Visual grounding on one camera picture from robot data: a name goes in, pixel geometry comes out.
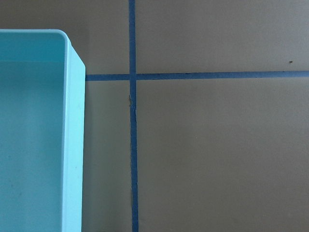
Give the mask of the light blue plastic bin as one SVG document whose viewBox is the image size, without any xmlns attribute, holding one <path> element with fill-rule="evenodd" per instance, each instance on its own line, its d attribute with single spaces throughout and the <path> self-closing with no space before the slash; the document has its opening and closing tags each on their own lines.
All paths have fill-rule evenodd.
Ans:
<svg viewBox="0 0 309 232">
<path fill-rule="evenodd" d="M 63 31 L 0 31 L 1 231 L 81 231 L 84 102 Z"/>
</svg>

